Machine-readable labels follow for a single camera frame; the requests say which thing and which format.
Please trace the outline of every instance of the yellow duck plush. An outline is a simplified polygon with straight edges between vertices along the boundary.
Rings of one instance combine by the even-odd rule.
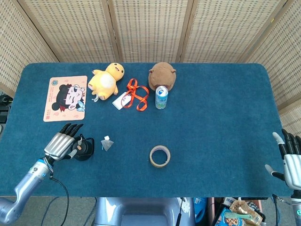
[[[112,94],[118,94],[116,82],[124,75],[124,68],[118,63],[111,63],[105,71],[93,70],[93,78],[88,83],[88,87],[92,90],[92,95],[96,95],[94,102],[98,99],[106,100]]]

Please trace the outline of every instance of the mouse pad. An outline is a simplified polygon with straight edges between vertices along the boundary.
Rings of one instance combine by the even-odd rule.
[[[44,121],[82,120],[85,117],[87,76],[50,79]]]

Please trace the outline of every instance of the white tag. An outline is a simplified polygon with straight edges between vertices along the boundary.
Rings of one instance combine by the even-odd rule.
[[[126,105],[128,102],[131,101],[131,95],[130,94],[127,94],[124,98],[122,98],[125,94],[126,94],[126,92],[121,94],[116,100],[113,101],[113,105],[118,110],[120,110],[122,108],[122,106]]]
[[[223,204],[230,207],[235,200],[232,197],[225,197]]]

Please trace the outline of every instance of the black cable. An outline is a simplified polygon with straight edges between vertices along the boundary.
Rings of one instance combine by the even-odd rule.
[[[51,202],[48,204],[48,206],[47,206],[47,208],[46,208],[46,211],[45,211],[45,213],[44,213],[42,222],[41,222],[41,226],[43,225],[43,222],[44,222],[44,220],[45,220],[46,214],[47,214],[47,212],[48,212],[48,210],[49,210],[49,207],[50,207],[51,203],[52,203],[54,200],[56,200],[57,198],[59,198],[59,196],[58,196],[58,197],[55,197],[55,198],[54,198],[53,200],[51,200]]]
[[[210,207],[212,206],[212,205],[214,205],[215,204],[215,202],[214,203],[211,203],[209,206],[206,206],[206,212],[210,209]]]
[[[50,176],[50,180],[53,180],[57,183],[59,183],[64,189],[65,189],[65,192],[66,192],[66,195],[67,195],[67,208],[66,208],[66,213],[65,213],[65,217],[64,217],[64,220],[61,224],[61,226],[64,225],[65,221],[66,221],[66,218],[67,218],[67,214],[68,214],[68,209],[69,209],[69,193],[68,193],[68,190],[66,188],[66,186],[59,180],[55,179],[54,177]]]
[[[273,194],[273,202],[275,204],[275,211],[276,211],[276,226],[278,226],[279,216],[278,216],[278,208],[277,208],[277,198],[275,197],[274,194]]]
[[[90,212],[88,218],[86,219],[86,221],[85,221],[85,223],[84,223],[84,226],[86,226],[86,223],[88,222],[88,220],[90,219],[90,217],[91,217],[93,211],[95,210],[95,207],[96,207],[96,204],[97,204],[97,198],[96,198],[96,197],[94,197],[94,198],[95,198],[95,204],[94,204],[94,207],[93,207],[93,209],[91,210],[91,212]]]
[[[181,210],[182,210],[182,204],[183,204],[184,198],[182,197],[181,199],[182,199],[182,202],[181,202],[181,205],[180,205],[180,212],[178,214],[178,218],[177,218],[177,222],[176,222],[175,226],[180,226],[180,221],[181,221],[181,216],[182,216]]]

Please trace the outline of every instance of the masking tape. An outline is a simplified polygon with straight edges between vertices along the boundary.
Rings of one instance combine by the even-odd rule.
[[[154,154],[155,151],[157,150],[162,150],[166,153],[167,155],[167,160],[165,163],[163,164],[156,164],[154,162],[154,160],[152,159],[152,154]],[[169,163],[169,160],[170,160],[170,152],[169,152],[169,149],[165,146],[162,146],[162,145],[158,145],[158,146],[155,146],[151,151],[150,151],[150,162],[151,164],[154,166],[154,167],[157,167],[157,168],[162,168],[164,166],[166,166],[168,163]]]

